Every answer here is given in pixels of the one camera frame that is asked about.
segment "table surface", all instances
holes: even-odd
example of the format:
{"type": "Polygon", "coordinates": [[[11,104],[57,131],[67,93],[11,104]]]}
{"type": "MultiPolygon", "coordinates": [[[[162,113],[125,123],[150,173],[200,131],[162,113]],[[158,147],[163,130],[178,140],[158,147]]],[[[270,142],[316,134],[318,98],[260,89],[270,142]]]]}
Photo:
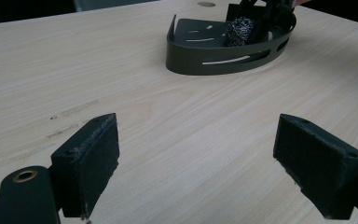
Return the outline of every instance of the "table surface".
{"type": "Polygon", "coordinates": [[[325,220],[272,149],[281,113],[358,148],[358,23],[297,7],[272,63],[211,77],[168,71],[173,15],[223,21],[233,1],[213,1],[1,23],[0,182],[49,167],[85,122],[115,112],[121,156],[93,223],[357,223],[356,209],[325,220]]]}

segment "scratch on table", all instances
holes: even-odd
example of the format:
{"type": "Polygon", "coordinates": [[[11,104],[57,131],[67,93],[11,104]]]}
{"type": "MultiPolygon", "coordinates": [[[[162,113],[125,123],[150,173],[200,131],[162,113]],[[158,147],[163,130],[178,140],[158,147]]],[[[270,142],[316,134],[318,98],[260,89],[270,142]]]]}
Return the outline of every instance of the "scratch on table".
{"type": "Polygon", "coordinates": [[[20,160],[23,160],[25,158],[28,158],[38,152],[41,152],[49,147],[53,147],[55,144],[50,144],[50,145],[47,145],[47,146],[44,146],[44,147],[37,147],[37,148],[34,148],[32,149],[31,151],[28,151],[28,152],[25,152],[25,153],[22,153],[18,156],[15,156],[15,157],[12,157],[12,158],[9,158],[7,160],[3,160],[3,161],[0,161],[0,167],[2,166],[5,166],[5,165],[8,165],[8,164],[11,164],[12,162],[14,161],[20,161],[20,160]]]}
{"type": "Polygon", "coordinates": [[[65,111],[61,112],[61,115],[63,117],[69,116],[69,115],[77,113],[77,112],[79,112],[79,111],[81,111],[81,110],[83,110],[83,109],[85,109],[85,108],[87,108],[87,107],[89,107],[91,105],[98,104],[99,102],[100,102],[99,100],[94,100],[94,101],[85,103],[83,105],[76,106],[76,107],[74,107],[72,109],[65,110],[65,111]]]}
{"type": "Polygon", "coordinates": [[[46,138],[51,138],[51,137],[60,135],[60,134],[65,133],[66,131],[68,131],[68,130],[70,130],[70,129],[77,128],[78,126],[79,126],[78,124],[73,124],[73,125],[69,126],[68,128],[65,128],[65,129],[62,129],[62,130],[58,130],[58,131],[55,132],[55,133],[49,134],[48,136],[46,136],[46,138]]]}

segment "wooden table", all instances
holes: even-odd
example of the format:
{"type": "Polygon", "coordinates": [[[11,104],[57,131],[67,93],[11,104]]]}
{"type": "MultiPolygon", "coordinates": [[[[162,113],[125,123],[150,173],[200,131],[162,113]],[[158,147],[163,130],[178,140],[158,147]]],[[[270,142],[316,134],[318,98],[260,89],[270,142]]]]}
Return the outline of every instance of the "wooden table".
{"type": "Polygon", "coordinates": [[[165,67],[173,15],[223,21],[236,3],[198,2],[1,23],[0,182],[49,167],[87,120],[116,112],[121,157],[93,223],[357,223],[357,210],[350,221],[325,220],[272,149],[281,113],[358,148],[358,23],[298,7],[272,63],[177,75],[165,67]]]}

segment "metal grommet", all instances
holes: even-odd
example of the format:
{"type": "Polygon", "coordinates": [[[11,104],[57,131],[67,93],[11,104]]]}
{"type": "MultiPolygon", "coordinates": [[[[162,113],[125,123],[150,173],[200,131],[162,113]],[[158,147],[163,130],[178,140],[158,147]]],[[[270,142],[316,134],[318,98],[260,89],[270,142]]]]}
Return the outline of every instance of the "metal grommet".
{"type": "Polygon", "coordinates": [[[22,171],[21,173],[13,177],[13,181],[16,183],[22,183],[33,179],[35,176],[37,176],[37,171],[35,170],[22,171]]]}

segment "light wood tabletop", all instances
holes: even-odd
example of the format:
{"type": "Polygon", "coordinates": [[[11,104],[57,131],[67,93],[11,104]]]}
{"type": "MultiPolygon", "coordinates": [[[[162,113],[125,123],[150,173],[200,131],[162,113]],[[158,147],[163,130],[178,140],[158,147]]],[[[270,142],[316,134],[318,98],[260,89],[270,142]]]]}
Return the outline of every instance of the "light wood tabletop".
{"type": "MultiPolygon", "coordinates": [[[[0,182],[88,120],[117,113],[119,166],[92,223],[326,220],[272,158],[281,113],[358,148],[358,22],[297,7],[284,53],[241,73],[165,67],[177,18],[224,21],[228,3],[161,0],[0,23],[0,182]]],[[[62,223],[81,223],[62,218],[62,223]]]]}

